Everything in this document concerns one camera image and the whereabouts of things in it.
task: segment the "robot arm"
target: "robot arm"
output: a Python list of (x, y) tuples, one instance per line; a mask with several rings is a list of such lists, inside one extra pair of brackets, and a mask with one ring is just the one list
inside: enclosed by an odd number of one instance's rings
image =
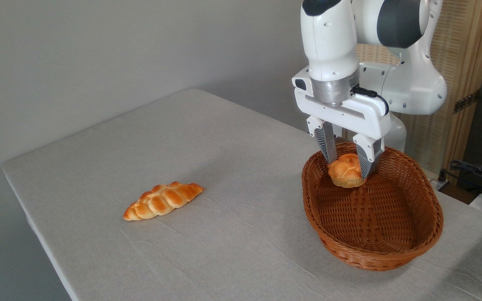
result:
[[(423, 33), (429, 33), (428, 8), (428, 0), (304, 0), (301, 31), (310, 65), (292, 81), (297, 105), (310, 115), (310, 134), (317, 137), (328, 162), (336, 159), (331, 125), (337, 125), (357, 133), (353, 140), (363, 178), (374, 170), (384, 151), (383, 137), (390, 130), (390, 103), (397, 103), (399, 98), (386, 102), (381, 97), (396, 91), (391, 85), (386, 86), (394, 71), (392, 66), (378, 64), (379, 70), (386, 69), (385, 72), (371, 76), (377, 69), (359, 63), (356, 43), (409, 48)], [(412, 83), (422, 79), (409, 74), (408, 81), (401, 80), (396, 86), (407, 87), (413, 94)]]

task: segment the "wicker basket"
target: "wicker basket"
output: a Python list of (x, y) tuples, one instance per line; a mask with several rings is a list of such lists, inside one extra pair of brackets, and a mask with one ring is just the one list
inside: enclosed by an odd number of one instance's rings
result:
[[(340, 143), (338, 156), (356, 153)], [(321, 152), (302, 173), (304, 208), (324, 246), (338, 259), (368, 270), (390, 270), (431, 248), (440, 234), (442, 208), (425, 174), (402, 152), (386, 148), (361, 187), (335, 186)]]

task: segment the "round bun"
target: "round bun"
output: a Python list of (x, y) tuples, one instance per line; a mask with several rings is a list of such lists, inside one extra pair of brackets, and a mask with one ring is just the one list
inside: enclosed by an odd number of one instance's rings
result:
[(357, 154), (345, 154), (328, 165), (328, 175), (336, 186), (352, 188), (362, 186), (366, 180), (362, 179), (360, 161)]

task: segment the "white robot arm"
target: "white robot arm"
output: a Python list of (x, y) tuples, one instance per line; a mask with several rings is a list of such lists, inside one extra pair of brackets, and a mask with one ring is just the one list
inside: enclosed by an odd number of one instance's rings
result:
[[(390, 110), (432, 114), (442, 105), (446, 84), (429, 55), (436, 26), (429, 19), (438, 17), (440, 10), (432, 6), (441, 2), (304, 0), (301, 31), (310, 65), (292, 82), (298, 107), (310, 115), (310, 134), (328, 162), (336, 159), (333, 125), (352, 130), (366, 178), (384, 151)], [(360, 63), (357, 42), (389, 47), (399, 55), (399, 65)]]

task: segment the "braided bread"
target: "braided bread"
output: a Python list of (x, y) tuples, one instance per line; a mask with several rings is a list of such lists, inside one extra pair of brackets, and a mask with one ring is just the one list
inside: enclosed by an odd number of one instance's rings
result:
[(165, 215), (175, 208), (185, 206), (199, 195), (204, 188), (195, 183), (182, 184), (178, 181), (170, 185), (156, 185), (150, 191), (140, 196), (137, 202), (133, 202), (126, 212), (126, 221), (140, 221), (151, 219), (157, 215)]

